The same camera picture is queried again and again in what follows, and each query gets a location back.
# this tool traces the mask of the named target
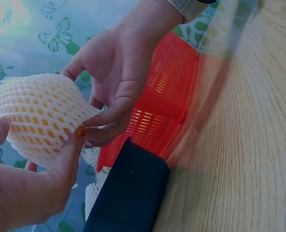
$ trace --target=tablecloth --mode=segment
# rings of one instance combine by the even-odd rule
[[[75,52],[92,36],[116,24],[138,0],[0,0],[0,80],[6,76],[59,73]],[[217,7],[208,7],[194,22],[174,29],[193,48],[198,48]],[[89,98],[92,77],[84,72],[76,84]],[[65,210],[45,224],[16,232],[80,232],[85,224],[85,189],[103,184],[109,168],[95,171],[99,149],[82,150],[77,183]],[[8,142],[0,146],[6,165],[24,168],[26,159]]]

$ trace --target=sleeve cuff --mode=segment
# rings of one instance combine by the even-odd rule
[[[196,19],[208,7],[217,0],[167,0],[183,17],[183,24]]]

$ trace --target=white foam net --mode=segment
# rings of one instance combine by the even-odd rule
[[[99,113],[63,75],[10,77],[0,84],[0,117],[10,122],[7,140],[20,155],[46,168],[59,154],[67,133]]]
[[[85,218],[86,221],[89,217],[91,209],[94,206],[95,200],[98,197],[102,188],[102,184],[100,183],[92,183],[87,185],[86,187],[86,197],[85,197]]]

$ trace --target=wood grain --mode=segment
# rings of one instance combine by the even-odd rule
[[[286,232],[286,0],[221,4],[155,232]]]

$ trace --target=red plastic basket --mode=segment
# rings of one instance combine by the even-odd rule
[[[100,150],[97,171],[112,167],[123,143],[132,142],[167,160],[165,149],[187,115],[196,78],[196,51],[170,32],[157,45],[144,92],[126,131]]]

